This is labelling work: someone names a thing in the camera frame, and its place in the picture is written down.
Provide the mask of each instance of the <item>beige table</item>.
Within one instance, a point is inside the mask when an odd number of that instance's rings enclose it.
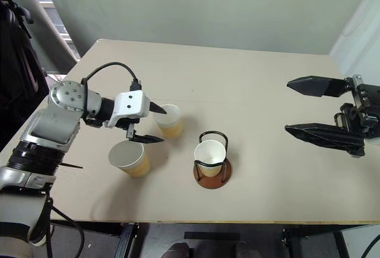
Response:
[[[380,220],[380,147],[366,156],[316,147],[285,132],[286,124],[333,124],[339,99],[307,97],[286,87],[294,78],[341,78],[329,56],[241,51],[142,42],[98,41],[69,73],[80,81],[110,61],[129,65],[157,103],[183,112],[177,140],[147,146],[151,171],[132,179],[112,167],[109,150],[122,130],[82,125],[52,189],[56,206],[83,221],[138,222],[368,222]],[[121,67],[98,73],[89,87],[102,96],[128,90]],[[152,115],[140,134],[161,136]],[[229,138],[230,181],[200,187],[192,174],[198,136],[219,130]],[[1,153],[6,164],[21,131]]]

